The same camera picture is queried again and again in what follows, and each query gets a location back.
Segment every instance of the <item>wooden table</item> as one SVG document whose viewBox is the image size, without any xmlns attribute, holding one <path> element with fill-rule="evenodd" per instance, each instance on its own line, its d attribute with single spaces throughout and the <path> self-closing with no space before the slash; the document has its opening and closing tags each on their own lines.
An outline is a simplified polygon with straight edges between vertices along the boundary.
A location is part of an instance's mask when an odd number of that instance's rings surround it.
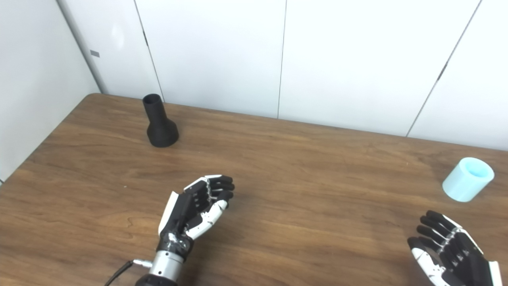
<svg viewBox="0 0 508 286">
<path fill-rule="evenodd" d="M 93 94 L 0 189 L 0 285 L 103 285 L 153 259 L 170 191 L 232 176 L 231 206 L 179 284 L 431 285 L 406 244 L 428 209 L 466 227 L 508 281 L 508 153 L 166 104 L 152 147 L 141 100 Z M 460 158 L 494 181 L 470 203 L 441 182 Z M 114 285 L 134 285 L 132 267 Z"/>
</svg>

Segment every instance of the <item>black vase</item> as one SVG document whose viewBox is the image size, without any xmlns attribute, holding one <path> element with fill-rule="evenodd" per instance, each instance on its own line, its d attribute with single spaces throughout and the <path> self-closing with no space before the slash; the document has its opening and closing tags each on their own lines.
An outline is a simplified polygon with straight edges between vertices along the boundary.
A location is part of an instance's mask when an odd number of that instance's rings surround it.
<svg viewBox="0 0 508 286">
<path fill-rule="evenodd" d="M 160 148 L 175 144 L 178 140 L 178 129 L 166 116 L 161 97 L 158 94 L 149 94 L 143 98 L 143 105 L 150 120 L 146 130 L 150 143 Z"/>
</svg>

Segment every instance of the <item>white panel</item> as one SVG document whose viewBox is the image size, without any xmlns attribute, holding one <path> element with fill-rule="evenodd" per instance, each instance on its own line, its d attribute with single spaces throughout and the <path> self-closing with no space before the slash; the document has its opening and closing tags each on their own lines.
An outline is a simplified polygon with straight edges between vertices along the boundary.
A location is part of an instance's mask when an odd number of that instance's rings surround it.
<svg viewBox="0 0 508 286">
<path fill-rule="evenodd" d="M 507 12 L 482 1 L 410 137 L 508 150 Z"/>
<path fill-rule="evenodd" d="M 288 0 L 279 117 L 405 136 L 478 0 Z"/>
<path fill-rule="evenodd" d="M 0 179 L 90 93 L 89 68 L 54 0 L 0 1 Z"/>
<path fill-rule="evenodd" d="M 161 94 L 134 0 L 58 1 L 104 93 Z"/>
<path fill-rule="evenodd" d="M 167 102 L 277 116 L 284 0 L 137 0 Z"/>
</svg>

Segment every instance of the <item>prosthetic hand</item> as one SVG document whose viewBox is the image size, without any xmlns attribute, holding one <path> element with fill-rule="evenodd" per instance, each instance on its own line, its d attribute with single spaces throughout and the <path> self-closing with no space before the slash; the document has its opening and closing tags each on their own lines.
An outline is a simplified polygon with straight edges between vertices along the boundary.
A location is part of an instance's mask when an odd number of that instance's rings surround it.
<svg viewBox="0 0 508 286">
<path fill-rule="evenodd" d="M 153 263 L 132 261 L 150 268 L 136 286 L 176 286 L 194 240 L 219 219 L 234 188 L 231 177 L 211 175 L 197 179 L 182 194 L 172 192 L 158 228 L 160 240 Z"/>
<path fill-rule="evenodd" d="M 411 252 L 436 286 L 502 286 L 499 264 L 487 261 L 476 242 L 459 224 L 428 211 L 417 231 L 426 237 L 410 237 Z M 441 264 L 427 249 L 434 251 Z"/>
</svg>

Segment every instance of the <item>black cable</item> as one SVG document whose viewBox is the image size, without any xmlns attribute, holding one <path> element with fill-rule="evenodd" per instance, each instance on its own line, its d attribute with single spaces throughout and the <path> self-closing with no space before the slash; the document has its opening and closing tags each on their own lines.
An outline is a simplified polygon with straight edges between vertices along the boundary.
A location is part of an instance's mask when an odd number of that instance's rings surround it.
<svg viewBox="0 0 508 286">
<path fill-rule="evenodd" d="M 109 284 L 111 284 L 113 282 L 113 280 L 115 280 L 118 276 L 120 276 L 125 270 L 129 269 L 129 267 L 132 266 L 132 264 L 134 264 L 134 261 L 127 261 L 122 267 L 120 267 L 120 269 L 118 269 L 115 274 L 113 274 L 113 276 L 111 276 L 111 278 L 108 280 L 108 282 L 106 282 L 106 284 L 104 284 L 104 286 L 109 286 Z"/>
</svg>

